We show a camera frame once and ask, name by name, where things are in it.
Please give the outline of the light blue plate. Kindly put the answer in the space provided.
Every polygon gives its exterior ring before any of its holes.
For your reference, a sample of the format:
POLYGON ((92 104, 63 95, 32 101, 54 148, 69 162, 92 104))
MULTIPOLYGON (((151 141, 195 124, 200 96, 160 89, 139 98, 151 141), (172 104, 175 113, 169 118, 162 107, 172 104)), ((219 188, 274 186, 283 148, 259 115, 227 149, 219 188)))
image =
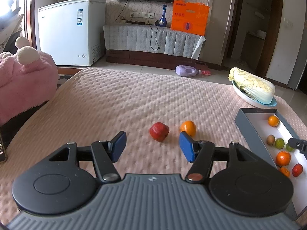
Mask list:
POLYGON ((263 104, 260 101, 256 100, 255 98, 251 97, 249 94, 245 93, 244 91, 241 91, 236 82, 232 81, 233 89, 235 90, 235 93, 238 94, 239 97, 241 97, 243 100, 245 100, 248 104, 256 107, 256 108, 276 108, 277 107, 277 100, 275 97, 273 97, 272 101, 269 104, 263 104))

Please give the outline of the orange paper bag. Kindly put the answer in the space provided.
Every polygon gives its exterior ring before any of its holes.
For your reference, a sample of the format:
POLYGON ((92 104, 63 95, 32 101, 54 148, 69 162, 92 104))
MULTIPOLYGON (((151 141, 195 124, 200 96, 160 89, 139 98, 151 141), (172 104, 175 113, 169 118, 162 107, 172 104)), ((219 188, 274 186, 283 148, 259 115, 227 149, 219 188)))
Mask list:
POLYGON ((175 0, 173 2, 171 29, 204 36, 209 11, 210 7, 203 3, 175 0))

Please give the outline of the large orange tangerine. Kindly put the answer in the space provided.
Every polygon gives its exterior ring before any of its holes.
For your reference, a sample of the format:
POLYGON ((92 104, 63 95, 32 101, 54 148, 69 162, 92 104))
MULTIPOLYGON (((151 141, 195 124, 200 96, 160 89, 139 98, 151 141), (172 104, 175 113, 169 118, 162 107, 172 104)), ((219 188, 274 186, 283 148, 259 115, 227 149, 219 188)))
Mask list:
POLYGON ((280 171, 282 174, 284 174, 286 177, 290 177, 290 175, 291 175, 290 171, 289 171, 287 168, 285 168, 285 167, 280 167, 280 168, 279 168, 279 171, 280 171))

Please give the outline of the orange tangerine with stem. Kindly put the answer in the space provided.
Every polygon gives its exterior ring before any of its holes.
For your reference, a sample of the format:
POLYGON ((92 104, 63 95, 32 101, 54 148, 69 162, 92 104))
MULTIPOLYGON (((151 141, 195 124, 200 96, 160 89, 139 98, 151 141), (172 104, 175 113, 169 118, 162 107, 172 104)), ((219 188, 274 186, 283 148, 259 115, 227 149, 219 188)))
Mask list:
POLYGON ((288 166, 291 161, 291 154, 287 151, 280 151, 276 155, 275 163, 279 167, 285 167, 288 166))

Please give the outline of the napa cabbage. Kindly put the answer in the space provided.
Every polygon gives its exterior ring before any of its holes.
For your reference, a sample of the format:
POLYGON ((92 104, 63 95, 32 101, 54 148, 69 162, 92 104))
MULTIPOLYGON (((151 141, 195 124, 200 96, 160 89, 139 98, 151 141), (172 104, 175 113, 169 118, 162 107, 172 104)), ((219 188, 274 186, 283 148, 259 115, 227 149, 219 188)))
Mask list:
POLYGON ((234 80, 241 91, 263 104, 269 104, 274 97, 275 86, 270 81, 237 67, 230 69, 229 80, 234 80))

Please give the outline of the white shallow cardboard box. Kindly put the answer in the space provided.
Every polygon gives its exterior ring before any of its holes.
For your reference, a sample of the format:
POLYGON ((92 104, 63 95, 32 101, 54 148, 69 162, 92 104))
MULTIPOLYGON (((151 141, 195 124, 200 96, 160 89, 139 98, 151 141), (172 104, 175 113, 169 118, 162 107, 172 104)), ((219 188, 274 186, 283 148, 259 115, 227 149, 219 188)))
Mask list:
POLYGON ((287 214, 298 219, 306 211, 306 154, 288 144, 298 135, 276 109, 241 108, 235 124, 253 153, 288 174, 294 195, 287 214))

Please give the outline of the brown kiwi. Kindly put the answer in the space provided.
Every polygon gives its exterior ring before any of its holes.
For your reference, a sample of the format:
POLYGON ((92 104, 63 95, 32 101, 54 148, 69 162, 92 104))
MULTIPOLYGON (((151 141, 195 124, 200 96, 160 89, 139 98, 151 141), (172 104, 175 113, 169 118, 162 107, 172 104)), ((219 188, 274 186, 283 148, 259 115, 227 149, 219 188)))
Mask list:
POLYGON ((275 143, 275 137, 273 135, 269 135, 266 139, 266 143, 269 146, 272 146, 275 143))

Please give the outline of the yellow orange citrus fruit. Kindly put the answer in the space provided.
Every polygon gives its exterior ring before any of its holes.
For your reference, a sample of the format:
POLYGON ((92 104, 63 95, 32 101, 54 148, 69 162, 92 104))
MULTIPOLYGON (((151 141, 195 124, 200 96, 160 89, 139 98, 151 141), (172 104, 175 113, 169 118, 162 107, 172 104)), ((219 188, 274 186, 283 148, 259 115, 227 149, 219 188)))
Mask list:
POLYGON ((271 126, 271 127, 277 127, 279 125, 279 118, 275 115, 272 115, 270 116, 268 119, 267 119, 267 122, 268 124, 271 126))

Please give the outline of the blue glass bottle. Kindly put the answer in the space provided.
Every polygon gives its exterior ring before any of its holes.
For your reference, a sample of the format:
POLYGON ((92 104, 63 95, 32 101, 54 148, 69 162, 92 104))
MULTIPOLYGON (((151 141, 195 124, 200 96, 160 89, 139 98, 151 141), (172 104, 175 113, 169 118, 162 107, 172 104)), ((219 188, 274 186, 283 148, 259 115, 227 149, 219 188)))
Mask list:
POLYGON ((165 28, 167 26, 166 10, 167 10, 167 5, 163 4, 162 15, 161 18, 159 19, 159 26, 162 28, 165 28))

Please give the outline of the white wall power socket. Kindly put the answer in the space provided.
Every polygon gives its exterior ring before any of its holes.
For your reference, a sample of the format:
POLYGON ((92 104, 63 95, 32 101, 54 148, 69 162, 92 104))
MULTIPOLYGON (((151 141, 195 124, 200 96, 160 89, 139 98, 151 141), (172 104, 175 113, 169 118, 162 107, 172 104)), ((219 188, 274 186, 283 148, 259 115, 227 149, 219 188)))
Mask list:
POLYGON ((131 18, 144 18, 144 19, 154 19, 154 12, 130 12, 131 18))

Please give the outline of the small orange citrus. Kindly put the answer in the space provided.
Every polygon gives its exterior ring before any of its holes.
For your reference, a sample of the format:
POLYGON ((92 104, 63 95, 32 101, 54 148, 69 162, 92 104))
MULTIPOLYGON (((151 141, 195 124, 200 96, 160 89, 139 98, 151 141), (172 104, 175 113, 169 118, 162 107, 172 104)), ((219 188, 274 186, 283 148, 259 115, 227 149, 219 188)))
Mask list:
POLYGON ((193 121, 185 121, 180 126, 181 132, 186 132, 190 137, 194 137, 196 135, 196 125, 193 121))

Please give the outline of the cabinet with white cloth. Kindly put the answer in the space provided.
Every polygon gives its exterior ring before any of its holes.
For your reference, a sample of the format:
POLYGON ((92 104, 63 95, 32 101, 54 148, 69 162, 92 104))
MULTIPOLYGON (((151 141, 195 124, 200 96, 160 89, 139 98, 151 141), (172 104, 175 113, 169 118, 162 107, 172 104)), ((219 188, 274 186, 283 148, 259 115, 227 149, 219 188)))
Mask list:
POLYGON ((162 53, 198 60, 205 37, 154 25, 104 25, 107 50, 162 53))

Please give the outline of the small red apple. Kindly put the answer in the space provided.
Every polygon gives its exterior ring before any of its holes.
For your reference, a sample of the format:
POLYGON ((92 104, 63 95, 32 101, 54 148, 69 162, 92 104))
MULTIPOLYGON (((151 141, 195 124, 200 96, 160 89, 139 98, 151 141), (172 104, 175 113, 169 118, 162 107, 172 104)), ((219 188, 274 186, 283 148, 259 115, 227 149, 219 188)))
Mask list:
POLYGON ((294 165, 291 172, 294 177, 298 177, 303 173, 303 166, 298 163, 294 165))

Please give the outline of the dark red apple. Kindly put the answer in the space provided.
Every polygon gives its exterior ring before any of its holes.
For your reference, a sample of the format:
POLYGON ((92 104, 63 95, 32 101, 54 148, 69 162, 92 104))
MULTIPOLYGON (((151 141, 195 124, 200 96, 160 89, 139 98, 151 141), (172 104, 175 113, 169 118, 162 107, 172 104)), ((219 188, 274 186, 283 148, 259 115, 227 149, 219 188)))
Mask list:
POLYGON ((162 122, 154 123, 149 129, 149 134, 151 137, 158 142, 164 141, 167 138, 169 132, 169 127, 162 122))

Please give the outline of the pink quilted table cover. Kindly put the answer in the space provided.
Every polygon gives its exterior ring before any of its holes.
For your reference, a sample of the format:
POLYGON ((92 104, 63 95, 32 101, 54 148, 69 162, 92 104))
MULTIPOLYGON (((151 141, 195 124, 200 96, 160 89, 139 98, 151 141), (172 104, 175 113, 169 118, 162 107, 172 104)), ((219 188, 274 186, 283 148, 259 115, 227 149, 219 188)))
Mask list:
POLYGON ((236 220, 215 206, 201 205, 196 190, 184 186, 181 175, 189 169, 178 145, 180 125, 197 126, 196 137, 216 144, 231 140, 245 143, 235 116, 249 105, 230 85, 169 75, 84 69, 34 113, 10 143, 8 159, 1 164, 1 222, 8 224, 19 213, 12 198, 15 178, 68 141, 89 144, 123 130, 125 148, 116 167, 120 174, 162 174, 164 181, 130 178, 134 188, 105 189, 98 207, 87 207, 66 220, 22 219, 28 229, 295 229, 283 217, 271 220, 236 220), (156 122, 167 125, 167 138, 158 142, 149 134, 156 122))

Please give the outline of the black smartphone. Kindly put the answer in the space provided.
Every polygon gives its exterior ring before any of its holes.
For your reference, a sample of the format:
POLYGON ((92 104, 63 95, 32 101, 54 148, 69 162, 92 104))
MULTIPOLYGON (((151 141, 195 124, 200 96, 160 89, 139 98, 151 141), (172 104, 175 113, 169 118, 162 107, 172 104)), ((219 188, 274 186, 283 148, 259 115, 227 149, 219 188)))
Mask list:
POLYGON ((1 130, 1 135, 0 135, 0 163, 4 163, 6 160, 7 160, 6 146, 5 146, 3 131, 1 130))

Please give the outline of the pink plush toy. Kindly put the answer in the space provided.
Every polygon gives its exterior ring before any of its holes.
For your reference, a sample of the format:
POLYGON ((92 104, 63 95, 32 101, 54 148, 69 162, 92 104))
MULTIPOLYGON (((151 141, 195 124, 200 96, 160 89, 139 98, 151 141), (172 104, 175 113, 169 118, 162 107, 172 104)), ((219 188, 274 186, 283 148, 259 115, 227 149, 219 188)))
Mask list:
POLYGON ((51 55, 15 41, 17 52, 1 53, 1 125, 50 100, 56 93, 58 70, 51 55))

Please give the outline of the white chest freezer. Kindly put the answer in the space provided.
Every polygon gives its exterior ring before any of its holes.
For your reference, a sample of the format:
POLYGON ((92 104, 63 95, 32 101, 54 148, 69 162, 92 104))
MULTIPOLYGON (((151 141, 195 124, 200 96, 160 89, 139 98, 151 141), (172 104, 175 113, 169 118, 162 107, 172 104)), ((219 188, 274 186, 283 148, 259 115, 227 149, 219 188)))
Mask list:
POLYGON ((39 8, 40 51, 59 66, 90 67, 105 52, 106 0, 68 0, 39 8))

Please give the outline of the green lime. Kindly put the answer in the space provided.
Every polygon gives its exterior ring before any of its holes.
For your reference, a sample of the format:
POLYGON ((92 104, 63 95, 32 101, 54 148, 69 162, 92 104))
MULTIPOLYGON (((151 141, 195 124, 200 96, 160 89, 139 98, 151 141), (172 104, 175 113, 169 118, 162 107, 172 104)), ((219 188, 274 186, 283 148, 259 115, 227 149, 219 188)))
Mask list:
POLYGON ((288 152, 292 152, 292 151, 294 150, 294 148, 291 147, 289 144, 286 144, 286 150, 287 150, 288 152))
POLYGON ((277 149, 283 149, 285 146, 285 142, 284 142, 284 139, 283 138, 277 138, 275 140, 275 147, 277 149))

